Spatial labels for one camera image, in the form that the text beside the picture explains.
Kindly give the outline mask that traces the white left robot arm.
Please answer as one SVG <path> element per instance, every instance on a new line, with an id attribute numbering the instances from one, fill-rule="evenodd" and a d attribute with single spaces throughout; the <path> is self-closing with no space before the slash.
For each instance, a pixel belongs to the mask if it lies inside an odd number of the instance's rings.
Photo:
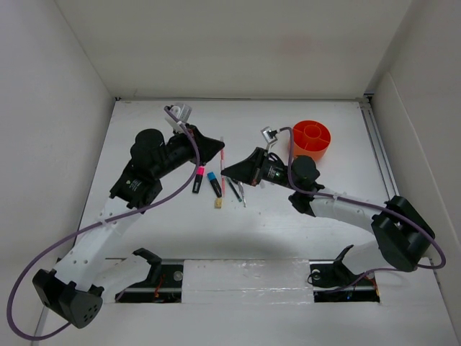
<path id="1" fill-rule="evenodd" d="M 206 164 L 225 146 L 193 125 L 186 128 L 186 133 L 177 133 L 169 141 L 156 129 L 139 132 L 131 159 L 109 191 L 98 226 L 83 234 L 52 270 L 39 270 L 32 279 L 43 304 L 76 328 L 86 327 L 104 303 L 114 302 L 129 286 L 150 286 L 160 279 L 161 258 L 144 248 L 108 270 L 102 267 L 123 234 L 160 194 L 162 177 L 188 161 Z"/>

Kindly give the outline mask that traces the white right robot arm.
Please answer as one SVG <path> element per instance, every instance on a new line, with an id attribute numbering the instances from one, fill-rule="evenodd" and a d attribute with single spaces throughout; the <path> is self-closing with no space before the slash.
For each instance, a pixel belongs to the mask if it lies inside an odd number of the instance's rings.
<path id="1" fill-rule="evenodd" d="M 293 190 L 289 201 L 296 211 L 329 218 L 363 229 L 374 239 L 347 247 L 333 266 L 337 281 L 348 284 L 374 267 L 412 272 L 421 266 L 435 234 L 416 209 L 401 196 L 374 204 L 357 200 L 317 183 L 320 172 L 309 156 L 290 157 L 288 164 L 263 148 L 222 171 L 237 182 L 256 186 L 260 182 Z"/>

